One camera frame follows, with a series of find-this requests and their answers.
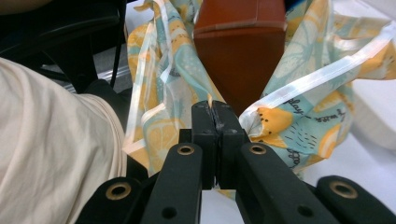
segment bag handle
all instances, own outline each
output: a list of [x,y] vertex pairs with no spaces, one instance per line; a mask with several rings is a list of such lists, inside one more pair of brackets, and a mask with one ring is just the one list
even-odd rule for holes
[[394,36],[396,36],[396,25],[391,22],[381,29],[379,35],[355,54],[326,65],[307,76],[300,77],[262,97],[241,114],[239,117],[241,126],[249,133],[251,127],[259,118],[257,114],[253,114],[259,107],[275,108],[306,91],[310,91],[329,80],[345,74],[347,71],[373,58]]

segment printed plastic bag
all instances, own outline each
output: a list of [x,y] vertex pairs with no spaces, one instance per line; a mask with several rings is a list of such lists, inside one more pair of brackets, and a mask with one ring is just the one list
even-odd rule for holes
[[128,63],[134,82],[123,149],[151,175],[161,170],[180,129],[191,127],[191,106],[223,101],[191,42],[193,18],[201,1],[145,1],[154,19],[128,38]]
[[291,11],[285,53],[262,98],[239,120],[250,140],[271,146],[298,172],[329,158],[345,139],[354,113],[352,80],[396,78],[396,28],[334,15],[330,0],[305,1]]

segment person's arm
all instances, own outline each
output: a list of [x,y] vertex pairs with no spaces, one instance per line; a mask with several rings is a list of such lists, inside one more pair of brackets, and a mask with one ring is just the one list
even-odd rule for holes
[[0,15],[31,11],[43,7],[52,0],[0,0]]

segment beige sleeve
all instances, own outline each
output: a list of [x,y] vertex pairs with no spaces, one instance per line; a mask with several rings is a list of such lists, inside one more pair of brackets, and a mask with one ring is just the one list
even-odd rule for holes
[[0,58],[0,223],[74,223],[110,178],[125,175],[112,108]]

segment metal grommet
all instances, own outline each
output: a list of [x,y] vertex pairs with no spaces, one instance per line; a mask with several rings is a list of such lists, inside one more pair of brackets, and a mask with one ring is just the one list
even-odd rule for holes
[[120,200],[128,196],[131,190],[131,186],[128,182],[114,183],[108,187],[106,197],[112,201]]
[[356,199],[358,197],[358,192],[352,186],[342,181],[332,181],[330,183],[330,189],[343,198]]
[[265,149],[265,147],[261,147],[261,146],[253,146],[250,149],[250,152],[256,154],[256,155],[262,155],[265,154],[267,152],[267,149]]
[[194,153],[194,148],[193,147],[188,147],[188,146],[183,146],[177,149],[178,154],[183,155],[183,156],[188,156],[192,153]]

